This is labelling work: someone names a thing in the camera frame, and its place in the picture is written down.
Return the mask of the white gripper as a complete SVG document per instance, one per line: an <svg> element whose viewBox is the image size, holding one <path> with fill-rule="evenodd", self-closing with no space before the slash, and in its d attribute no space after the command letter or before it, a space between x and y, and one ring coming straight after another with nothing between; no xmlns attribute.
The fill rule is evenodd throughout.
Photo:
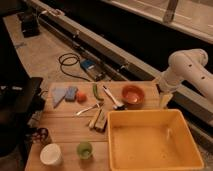
<svg viewBox="0 0 213 171"><path fill-rule="evenodd" d="M161 74L157 78L157 85L161 91L159 107L165 109L173 97L172 93L178 89L180 82L178 80L169 79L165 74Z"/></svg>

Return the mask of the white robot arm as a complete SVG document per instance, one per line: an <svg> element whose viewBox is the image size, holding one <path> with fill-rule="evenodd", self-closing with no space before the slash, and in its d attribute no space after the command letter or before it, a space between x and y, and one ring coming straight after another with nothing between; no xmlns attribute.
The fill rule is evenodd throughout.
<svg viewBox="0 0 213 171"><path fill-rule="evenodd" d="M184 80L192 84L210 103L213 104L213 74L205 65L208 54L203 49L179 50L168 58L168 68L157 78L160 90L161 108L166 108Z"/></svg>

